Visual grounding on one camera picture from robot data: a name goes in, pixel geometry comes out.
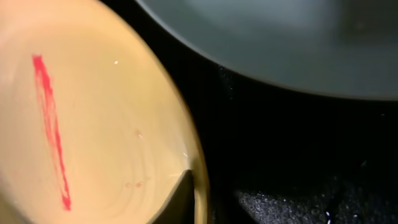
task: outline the stain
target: stain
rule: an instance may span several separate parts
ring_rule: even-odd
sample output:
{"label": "stain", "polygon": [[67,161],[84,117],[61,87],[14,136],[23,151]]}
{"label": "stain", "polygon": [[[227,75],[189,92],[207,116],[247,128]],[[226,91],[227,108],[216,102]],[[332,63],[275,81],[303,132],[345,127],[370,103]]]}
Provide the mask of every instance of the stain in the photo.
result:
{"label": "stain", "polygon": [[65,175],[61,136],[58,128],[58,116],[51,80],[43,63],[42,56],[33,55],[32,59],[35,68],[37,96],[43,112],[45,135],[51,149],[54,169],[60,185],[62,203],[65,210],[70,211],[72,203],[70,200],[68,180]]}

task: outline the red mark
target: red mark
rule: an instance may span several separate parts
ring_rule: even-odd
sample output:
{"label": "red mark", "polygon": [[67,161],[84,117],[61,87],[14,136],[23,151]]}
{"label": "red mark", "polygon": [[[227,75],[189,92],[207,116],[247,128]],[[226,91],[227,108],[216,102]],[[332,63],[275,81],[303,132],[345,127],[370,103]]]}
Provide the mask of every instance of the red mark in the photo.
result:
{"label": "red mark", "polygon": [[70,211],[70,195],[67,177],[65,175],[65,166],[62,158],[61,137],[58,130],[58,117],[55,109],[55,99],[50,83],[50,77],[42,61],[41,55],[33,55],[33,65],[35,67],[36,90],[39,97],[39,103],[42,106],[45,135],[50,144],[51,155],[60,182],[60,191],[62,202],[65,209]]}

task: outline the black surface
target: black surface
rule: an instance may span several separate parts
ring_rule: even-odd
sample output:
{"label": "black surface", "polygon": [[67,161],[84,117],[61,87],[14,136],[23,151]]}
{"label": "black surface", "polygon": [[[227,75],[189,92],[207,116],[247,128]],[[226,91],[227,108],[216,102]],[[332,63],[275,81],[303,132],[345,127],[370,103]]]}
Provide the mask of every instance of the black surface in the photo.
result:
{"label": "black surface", "polygon": [[342,186],[335,223],[398,223],[397,103],[252,81],[198,56],[133,2],[104,2],[147,42],[187,102],[216,223],[326,223]]}

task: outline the stovetop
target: stovetop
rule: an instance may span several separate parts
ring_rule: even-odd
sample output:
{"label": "stovetop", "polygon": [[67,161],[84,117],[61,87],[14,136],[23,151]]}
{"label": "stovetop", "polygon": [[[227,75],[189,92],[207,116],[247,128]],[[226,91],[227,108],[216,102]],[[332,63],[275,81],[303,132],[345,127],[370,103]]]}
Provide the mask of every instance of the stovetop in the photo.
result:
{"label": "stovetop", "polygon": [[103,2],[146,41],[187,103],[215,223],[398,223],[398,103],[258,83],[182,45],[137,4]]}

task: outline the yellow bowl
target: yellow bowl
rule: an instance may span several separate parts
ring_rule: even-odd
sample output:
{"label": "yellow bowl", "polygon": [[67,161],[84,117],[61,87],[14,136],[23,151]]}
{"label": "yellow bowl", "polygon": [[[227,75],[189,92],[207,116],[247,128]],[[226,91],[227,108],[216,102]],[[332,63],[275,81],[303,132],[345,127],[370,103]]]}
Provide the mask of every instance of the yellow bowl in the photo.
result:
{"label": "yellow bowl", "polygon": [[95,0],[0,1],[0,223],[147,223],[186,169],[208,223],[189,113],[124,21]]}

